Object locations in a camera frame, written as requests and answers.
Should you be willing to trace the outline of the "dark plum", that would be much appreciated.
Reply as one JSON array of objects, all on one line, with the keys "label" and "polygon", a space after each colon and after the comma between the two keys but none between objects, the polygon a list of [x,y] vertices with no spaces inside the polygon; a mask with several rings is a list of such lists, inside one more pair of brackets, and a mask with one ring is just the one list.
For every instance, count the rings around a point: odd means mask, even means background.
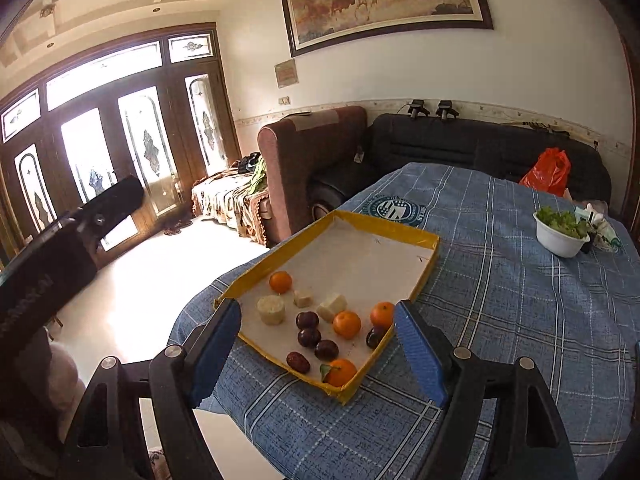
[{"label": "dark plum", "polygon": [[319,317],[316,312],[299,312],[296,315],[295,323],[299,330],[314,330],[319,325]]},{"label": "dark plum", "polygon": [[304,348],[316,348],[321,339],[322,335],[318,328],[303,328],[297,334],[297,341]]},{"label": "dark plum", "polygon": [[314,356],[323,362],[332,362],[337,359],[340,354],[338,345],[329,339],[321,339],[316,348],[314,348]]},{"label": "dark plum", "polygon": [[297,351],[292,351],[286,356],[286,364],[299,374],[306,375],[310,371],[309,361]]},{"label": "dark plum", "polygon": [[387,333],[387,328],[380,326],[373,326],[366,337],[366,345],[369,349],[375,350],[380,345]]}]

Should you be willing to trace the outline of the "large round beige cake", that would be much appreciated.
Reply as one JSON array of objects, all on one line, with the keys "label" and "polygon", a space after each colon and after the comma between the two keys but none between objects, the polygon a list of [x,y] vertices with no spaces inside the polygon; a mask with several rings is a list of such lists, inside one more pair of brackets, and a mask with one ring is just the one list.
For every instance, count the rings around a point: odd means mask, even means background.
[{"label": "large round beige cake", "polygon": [[269,326],[276,326],[285,320],[285,302],[281,296],[268,295],[257,301],[260,320]]}]

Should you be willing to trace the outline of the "large orange mandarin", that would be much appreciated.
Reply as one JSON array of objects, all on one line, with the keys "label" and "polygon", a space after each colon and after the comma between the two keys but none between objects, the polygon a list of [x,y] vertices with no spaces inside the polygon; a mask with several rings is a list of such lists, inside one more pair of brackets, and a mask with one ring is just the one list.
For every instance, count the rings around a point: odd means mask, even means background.
[{"label": "large orange mandarin", "polygon": [[278,295],[286,294],[292,285],[292,276],[285,271],[274,272],[269,278],[270,289]]}]

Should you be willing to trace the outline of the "small beige cake piece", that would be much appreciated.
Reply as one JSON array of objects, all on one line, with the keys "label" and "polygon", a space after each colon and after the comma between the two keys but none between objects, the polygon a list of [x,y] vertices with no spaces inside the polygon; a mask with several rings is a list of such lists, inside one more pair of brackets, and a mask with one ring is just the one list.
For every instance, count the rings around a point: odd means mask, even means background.
[{"label": "small beige cake piece", "polygon": [[335,294],[318,305],[317,314],[324,322],[333,323],[334,318],[347,310],[348,302],[341,294]]}]

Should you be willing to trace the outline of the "medium beige cake piece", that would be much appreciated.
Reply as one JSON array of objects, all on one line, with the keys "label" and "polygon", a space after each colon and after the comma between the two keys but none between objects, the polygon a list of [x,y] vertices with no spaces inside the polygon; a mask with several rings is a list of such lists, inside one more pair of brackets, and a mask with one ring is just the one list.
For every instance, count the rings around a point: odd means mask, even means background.
[{"label": "medium beige cake piece", "polygon": [[314,296],[307,289],[299,289],[293,292],[293,300],[299,309],[308,309],[314,305]]}]

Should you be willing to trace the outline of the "white bowl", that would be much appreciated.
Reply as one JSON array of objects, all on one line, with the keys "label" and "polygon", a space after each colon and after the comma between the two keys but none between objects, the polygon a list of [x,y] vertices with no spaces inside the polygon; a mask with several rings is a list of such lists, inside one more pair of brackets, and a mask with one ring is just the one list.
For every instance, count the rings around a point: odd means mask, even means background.
[{"label": "white bowl", "polygon": [[538,218],[535,212],[533,217],[536,221],[536,237],[542,247],[548,249],[553,255],[559,258],[574,258],[582,249],[582,246],[590,241],[589,235],[582,238],[565,235],[551,226],[547,226]]}]

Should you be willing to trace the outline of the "black cup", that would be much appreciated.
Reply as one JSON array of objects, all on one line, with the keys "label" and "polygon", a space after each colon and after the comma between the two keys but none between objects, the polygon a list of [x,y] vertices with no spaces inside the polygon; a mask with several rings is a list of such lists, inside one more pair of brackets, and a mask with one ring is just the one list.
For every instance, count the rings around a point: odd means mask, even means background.
[{"label": "black cup", "polygon": [[580,251],[583,252],[584,254],[588,254],[588,252],[590,252],[594,240],[596,239],[596,233],[595,232],[591,232],[588,234],[589,236],[589,240],[587,240],[585,242],[585,244],[582,245],[582,248],[580,248]]}]

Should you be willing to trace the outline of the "white gloves pile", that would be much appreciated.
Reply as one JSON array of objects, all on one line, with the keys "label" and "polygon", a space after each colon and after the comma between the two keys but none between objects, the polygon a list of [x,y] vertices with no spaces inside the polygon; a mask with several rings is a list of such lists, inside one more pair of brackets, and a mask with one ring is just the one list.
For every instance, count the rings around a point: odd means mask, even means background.
[{"label": "white gloves pile", "polygon": [[622,242],[612,224],[606,220],[602,212],[594,208],[593,204],[577,206],[575,218],[577,221],[584,220],[588,223],[588,234],[592,247],[602,250],[602,252],[618,252],[622,248]]}]

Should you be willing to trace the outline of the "wooden glass door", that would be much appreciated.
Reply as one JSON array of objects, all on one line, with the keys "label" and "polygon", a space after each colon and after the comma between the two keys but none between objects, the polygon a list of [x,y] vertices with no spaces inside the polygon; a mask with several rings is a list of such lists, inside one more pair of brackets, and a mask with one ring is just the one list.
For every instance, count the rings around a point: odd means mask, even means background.
[{"label": "wooden glass door", "polygon": [[4,252],[134,177],[143,203],[99,244],[105,266],[186,218],[193,185],[240,155],[214,24],[75,54],[1,102]]}]

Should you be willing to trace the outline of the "patterned covered side table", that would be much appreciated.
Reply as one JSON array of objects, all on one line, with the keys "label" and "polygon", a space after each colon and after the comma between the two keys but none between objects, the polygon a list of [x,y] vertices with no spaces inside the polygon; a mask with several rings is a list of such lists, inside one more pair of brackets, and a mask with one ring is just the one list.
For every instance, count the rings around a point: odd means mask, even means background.
[{"label": "patterned covered side table", "polygon": [[238,232],[239,237],[268,246],[273,220],[265,159],[259,152],[237,160],[226,170],[194,183],[195,217],[213,220]]}]

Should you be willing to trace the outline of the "green lettuce leaves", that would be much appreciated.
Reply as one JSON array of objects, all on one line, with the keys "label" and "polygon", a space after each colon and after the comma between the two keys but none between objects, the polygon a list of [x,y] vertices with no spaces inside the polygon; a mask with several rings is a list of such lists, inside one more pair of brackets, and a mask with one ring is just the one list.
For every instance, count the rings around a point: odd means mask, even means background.
[{"label": "green lettuce leaves", "polygon": [[550,207],[541,207],[536,212],[536,218],[553,231],[578,240],[590,233],[589,223],[586,220],[577,220],[570,211],[556,211]]}]

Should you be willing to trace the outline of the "yellow-rimmed cardboard tray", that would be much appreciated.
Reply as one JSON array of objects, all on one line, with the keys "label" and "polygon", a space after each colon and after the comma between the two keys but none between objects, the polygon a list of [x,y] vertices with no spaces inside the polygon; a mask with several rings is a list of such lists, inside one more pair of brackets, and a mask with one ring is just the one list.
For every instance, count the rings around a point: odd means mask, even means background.
[{"label": "yellow-rimmed cardboard tray", "polygon": [[[381,302],[415,300],[434,269],[437,235],[386,219],[333,211],[307,226],[236,278],[220,295],[241,309],[239,336],[269,362],[289,368],[297,351],[309,364],[296,378],[346,404],[393,338],[366,344],[371,313]],[[321,336],[355,367],[341,385],[323,379],[327,365],[297,340],[297,315],[318,316]]]}]

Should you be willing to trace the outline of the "red plastic bag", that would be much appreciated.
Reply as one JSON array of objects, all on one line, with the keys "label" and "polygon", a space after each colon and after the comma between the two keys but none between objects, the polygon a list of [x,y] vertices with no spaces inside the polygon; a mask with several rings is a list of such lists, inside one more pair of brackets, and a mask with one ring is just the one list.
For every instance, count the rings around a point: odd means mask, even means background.
[{"label": "red plastic bag", "polygon": [[567,190],[570,168],[570,159],[563,150],[547,148],[533,168],[521,178],[520,185],[562,197]]}]

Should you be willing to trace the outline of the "black leather sofa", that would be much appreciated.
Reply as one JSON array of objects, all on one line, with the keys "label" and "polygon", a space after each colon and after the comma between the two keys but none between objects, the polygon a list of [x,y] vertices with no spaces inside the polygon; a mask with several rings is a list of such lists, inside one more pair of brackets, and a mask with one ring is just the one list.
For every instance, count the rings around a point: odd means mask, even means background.
[{"label": "black leather sofa", "polygon": [[354,154],[310,177],[312,218],[321,218],[409,162],[480,170],[491,177],[518,182],[547,148],[559,148],[567,154],[571,196],[581,202],[611,203],[611,177],[600,154],[564,131],[383,114],[363,133]]}]

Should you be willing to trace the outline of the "black clamp device right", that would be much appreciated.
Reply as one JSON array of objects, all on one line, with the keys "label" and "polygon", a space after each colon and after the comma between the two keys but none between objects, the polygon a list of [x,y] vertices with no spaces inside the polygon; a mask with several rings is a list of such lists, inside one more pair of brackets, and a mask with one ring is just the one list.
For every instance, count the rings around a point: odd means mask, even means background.
[{"label": "black clamp device right", "polygon": [[455,120],[460,113],[454,108],[450,100],[440,100],[435,115],[442,121]]}]

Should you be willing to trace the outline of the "black clamp device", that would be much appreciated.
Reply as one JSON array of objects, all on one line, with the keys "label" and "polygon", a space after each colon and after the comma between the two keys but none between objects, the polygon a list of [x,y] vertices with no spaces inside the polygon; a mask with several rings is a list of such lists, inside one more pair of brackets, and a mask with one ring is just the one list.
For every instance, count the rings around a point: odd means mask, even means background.
[{"label": "black clamp device", "polygon": [[460,113],[454,108],[450,100],[440,100],[435,115],[442,121],[455,120]]},{"label": "black clamp device", "polygon": [[411,120],[417,120],[419,117],[428,117],[431,112],[425,107],[425,102],[420,99],[412,100],[408,105],[408,113]]}]

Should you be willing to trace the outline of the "black clamp device left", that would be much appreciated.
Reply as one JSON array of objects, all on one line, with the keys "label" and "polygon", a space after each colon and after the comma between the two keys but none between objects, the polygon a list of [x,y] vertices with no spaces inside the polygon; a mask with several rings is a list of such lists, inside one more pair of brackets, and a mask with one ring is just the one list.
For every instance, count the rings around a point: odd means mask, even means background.
[{"label": "black clamp device left", "polygon": [[425,102],[420,99],[412,100],[408,105],[408,113],[411,120],[417,120],[419,117],[428,117],[431,112],[425,107]]}]

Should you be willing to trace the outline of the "framed horse painting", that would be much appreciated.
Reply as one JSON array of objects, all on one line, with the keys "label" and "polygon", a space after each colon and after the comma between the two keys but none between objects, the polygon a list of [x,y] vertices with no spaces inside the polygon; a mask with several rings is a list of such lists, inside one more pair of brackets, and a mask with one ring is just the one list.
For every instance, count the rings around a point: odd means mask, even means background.
[{"label": "framed horse painting", "polygon": [[293,58],[361,38],[420,29],[492,29],[487,0],[281,0]]}]

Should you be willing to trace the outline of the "small wall plaque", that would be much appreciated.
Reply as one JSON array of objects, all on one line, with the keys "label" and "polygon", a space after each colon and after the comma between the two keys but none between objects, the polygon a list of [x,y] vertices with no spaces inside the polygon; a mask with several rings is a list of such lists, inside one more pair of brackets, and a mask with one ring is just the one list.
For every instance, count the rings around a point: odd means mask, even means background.
[{"label": "small wall plaque", "polygon": [[296,61],[294,58],[290,58],[289,60],[274,66],[274,73],[276,74],[279,89],[299,83]]}]

